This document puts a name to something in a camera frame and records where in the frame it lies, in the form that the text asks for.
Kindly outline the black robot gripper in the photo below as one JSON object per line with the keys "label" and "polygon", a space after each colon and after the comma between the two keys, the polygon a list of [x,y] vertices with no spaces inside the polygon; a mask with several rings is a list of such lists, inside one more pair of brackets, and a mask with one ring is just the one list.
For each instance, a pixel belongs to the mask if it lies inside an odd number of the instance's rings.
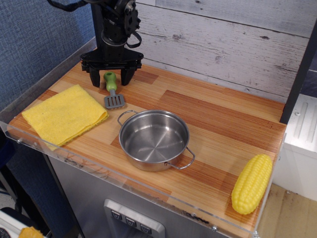
{"label": "black robot gripper", "polygon": [[121,85],[130,83],[137,69],[142,67],[143,54],[125,46],[110,46],[96,39],[96,47],[80,56],[83,71],[89,72],[92,85],[100,87],[100,70],[121,69]]}

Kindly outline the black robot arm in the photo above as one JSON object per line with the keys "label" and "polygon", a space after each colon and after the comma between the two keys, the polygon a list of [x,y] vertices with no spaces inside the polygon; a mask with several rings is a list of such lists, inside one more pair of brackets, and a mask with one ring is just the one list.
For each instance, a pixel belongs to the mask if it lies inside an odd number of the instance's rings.
{"label": "black robot arm", "polygon": [[141,68],[143,54],[133,51],[140,46],[140,28],[134,0],[88,0],[91,5],[97,48],[81,55],[82,70],[92,85],[100,86],[101,70],[121,70],[121,84],[129,84]]}

